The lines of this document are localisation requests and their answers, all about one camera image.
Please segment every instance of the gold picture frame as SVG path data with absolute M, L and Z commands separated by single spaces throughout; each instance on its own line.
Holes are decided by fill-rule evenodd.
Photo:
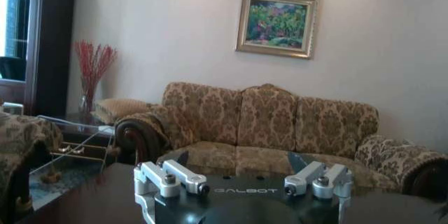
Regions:
M 318 0 L 242 0 L 236 50 L 310 59 Z

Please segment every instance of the glass tabletop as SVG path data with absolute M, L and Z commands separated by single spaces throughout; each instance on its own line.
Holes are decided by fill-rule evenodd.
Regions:
M 106 149 L 114 141 L 113 133 L 97 125 L 45 116 L 40 118 L 56 124 L 64 138 L 57 150 L 49 150 L 41 165 L 30 169 L 29 191 L 34 210 L 102 172 L 110 164 Z

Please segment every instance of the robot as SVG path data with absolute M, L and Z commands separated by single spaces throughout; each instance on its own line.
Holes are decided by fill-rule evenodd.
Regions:
M 196 174 L 182 165 L 186 159 L 182 153 L 157 165 L 145 162 L 134 167 L 134 201 L 146 223 L 304 223 L 321 218 L 316 212 L 328 212 L 333 223 L 342 222 L 353 184 L 344 165 L 328 169 L 289 153 L 297 173 L 284 180 L 256 181 Z

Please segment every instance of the vase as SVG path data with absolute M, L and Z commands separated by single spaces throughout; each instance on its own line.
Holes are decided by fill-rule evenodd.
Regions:
M 78 102 L 78 113 L 82 115 L 88 115 L 93 110 L 94 89 L 96 85 L 93 87 L 82 89 L 82 94 Z

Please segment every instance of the sofa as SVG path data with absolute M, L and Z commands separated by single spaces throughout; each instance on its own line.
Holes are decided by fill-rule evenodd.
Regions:
M 161 104 L 116 123 L 129 162 L 189 152 L 200 174 L 286 176 L 288 152 L 345 165 L 354 190 L 445 196 L 448 156 L 377 134 L 378 113 L 357 103 L 294 95 L 270 85 L 244 90 L 166 85 Z
M 0 223 L 14 223 L 32 212 L 29 171 L 50 161 L 49 149 L 61 142 L 53 123 L 0 111 Z

